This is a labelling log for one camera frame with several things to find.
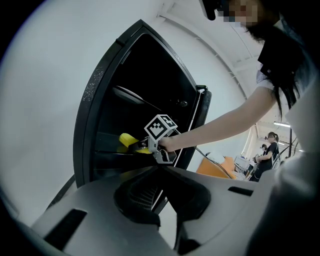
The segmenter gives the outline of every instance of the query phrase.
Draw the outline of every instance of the yellow sponge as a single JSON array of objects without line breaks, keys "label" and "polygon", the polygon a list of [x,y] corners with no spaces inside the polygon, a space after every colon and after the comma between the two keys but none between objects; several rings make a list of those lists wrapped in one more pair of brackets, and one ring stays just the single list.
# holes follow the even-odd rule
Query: yellow sponge
[{"label": "yellow sponge", "polygon": [[[127,148],[129,148],[130,145],[138,142],[139,140],[137,140],[136,138],[132,137],[130,134],[128,133],[122,133],[119,137],[119,141],[125,145]],[[148,148],[144,148],[141,150],[137,150],[136,152],[142,153],[142,154],[152,154]]]}]

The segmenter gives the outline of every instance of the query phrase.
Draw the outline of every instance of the black cabinet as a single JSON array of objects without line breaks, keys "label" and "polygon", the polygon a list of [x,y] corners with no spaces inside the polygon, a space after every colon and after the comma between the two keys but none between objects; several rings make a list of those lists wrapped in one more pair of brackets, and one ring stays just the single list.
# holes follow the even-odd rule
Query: black cabinet
[{"label": "black cabinet", "polygon": [[[167,42],[139,20],[108,49],[83,93],[73,138],[77,186],[155,165],[152,155],[128,153],[119,136],[143,139],[157,114],[169,115],[180,133],[194,129],[204,124],[210,100]],[[186,169],[194,149],[176,153],[174,165]]]}]

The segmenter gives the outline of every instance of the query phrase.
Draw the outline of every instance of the white ceiling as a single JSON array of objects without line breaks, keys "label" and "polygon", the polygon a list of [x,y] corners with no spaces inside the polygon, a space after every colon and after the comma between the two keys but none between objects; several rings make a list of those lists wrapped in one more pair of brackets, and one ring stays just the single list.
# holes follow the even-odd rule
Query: white ceiling
[{"label": "white ceiling", "polygon": [[[244,28],[235,23],[224,22],[223,17],[210,21],[205,18],[199,0],[164,0],[158,15],[179,24],[195,34],[209,46],[233,72],[248,97],[256,89],[256,74],[260,68],[258,57],[263,45],[254,41]],[[282,121],[278,106],[275,105],[256,125],[258,136],[264,138],[273,131],[280,141],[288,143],[290,129],[274,125],[274,122],[286,123],[288,112],[286,99],[282,100]]]}]

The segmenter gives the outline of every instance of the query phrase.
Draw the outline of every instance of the black shirt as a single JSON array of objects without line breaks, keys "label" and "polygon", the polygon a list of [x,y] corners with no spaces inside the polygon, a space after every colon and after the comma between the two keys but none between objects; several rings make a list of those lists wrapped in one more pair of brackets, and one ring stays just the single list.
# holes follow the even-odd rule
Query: black shirt
[{"label": "black shirt", "polygon": [[272,142],[271,145],[267,148],[265,155],[268,155],[269,152],[272,152],[272,157],[268,160],[262,160],[259,164],[259,169],[264,172],[266,170],[270,170],[272,167],[272,158],[276,159],[279,154],[279,147],[277,142]]}]

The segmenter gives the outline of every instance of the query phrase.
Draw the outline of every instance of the hand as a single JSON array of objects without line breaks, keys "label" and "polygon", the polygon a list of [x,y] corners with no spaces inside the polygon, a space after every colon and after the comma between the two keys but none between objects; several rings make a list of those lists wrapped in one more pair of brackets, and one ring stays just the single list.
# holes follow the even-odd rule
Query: hand
[{"label": "hand", "polygon": [[176,150],[173,144],[173,137],[163,137],[159,140],[158,144],[163,146],[167,152],[173,152]]}]

